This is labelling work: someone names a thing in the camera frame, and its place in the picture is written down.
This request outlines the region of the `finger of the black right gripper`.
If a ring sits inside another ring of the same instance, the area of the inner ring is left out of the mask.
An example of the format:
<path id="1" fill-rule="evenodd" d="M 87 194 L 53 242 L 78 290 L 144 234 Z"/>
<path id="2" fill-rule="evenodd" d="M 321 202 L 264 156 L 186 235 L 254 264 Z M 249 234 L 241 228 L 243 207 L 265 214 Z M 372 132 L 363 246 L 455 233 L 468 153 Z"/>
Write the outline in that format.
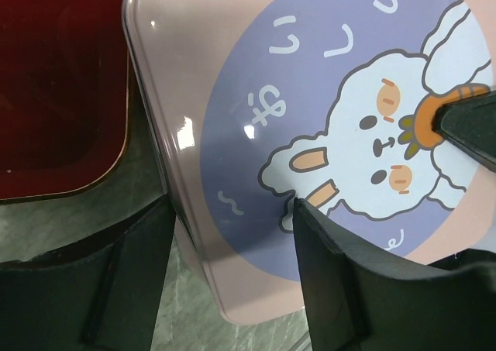
<path id="1" fill-rule="evenodd" d="M 432 130 L 495 172 L 495 91 L 441 105 Z"/>

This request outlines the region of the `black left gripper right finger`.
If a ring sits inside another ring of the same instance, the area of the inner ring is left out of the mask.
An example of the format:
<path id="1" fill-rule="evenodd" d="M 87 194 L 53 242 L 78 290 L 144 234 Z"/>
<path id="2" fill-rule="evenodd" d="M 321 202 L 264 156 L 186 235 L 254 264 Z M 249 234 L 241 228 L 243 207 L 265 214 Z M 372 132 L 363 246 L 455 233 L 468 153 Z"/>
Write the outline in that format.
<path id="1" fill-rule="evenodd" d="M 362 239 L 303 199 L 294 241 L 314 350 L 493 350 L 495 255 L 422 265 Z"/>

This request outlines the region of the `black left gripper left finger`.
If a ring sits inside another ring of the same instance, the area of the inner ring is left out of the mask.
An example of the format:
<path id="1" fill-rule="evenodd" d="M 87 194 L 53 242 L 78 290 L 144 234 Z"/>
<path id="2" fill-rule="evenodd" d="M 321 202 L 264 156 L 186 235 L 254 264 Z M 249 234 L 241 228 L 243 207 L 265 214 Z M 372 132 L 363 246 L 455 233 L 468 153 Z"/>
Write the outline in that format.
<path id="1" fill-rule="evenodd" d="M 3 350 L 148 350 L 174 234 L 161 196 L 87 238 L 1 265 Z"/>

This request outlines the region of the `silver tin lid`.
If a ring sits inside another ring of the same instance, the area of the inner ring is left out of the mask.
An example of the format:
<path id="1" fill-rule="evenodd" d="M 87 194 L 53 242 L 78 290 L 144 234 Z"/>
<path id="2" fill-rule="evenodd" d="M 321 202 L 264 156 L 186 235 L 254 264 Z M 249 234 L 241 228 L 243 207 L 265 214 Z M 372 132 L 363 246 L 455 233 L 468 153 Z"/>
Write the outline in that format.
<path id="1" fill-rule="evenodd" d="M 431 263 L 495 248 L 495 175 L 431 130 L 495 87 L 495 0 L 124 0 L 123 28 L 183 226 L 219 311 L 303 306 L 296 198 Z"/>

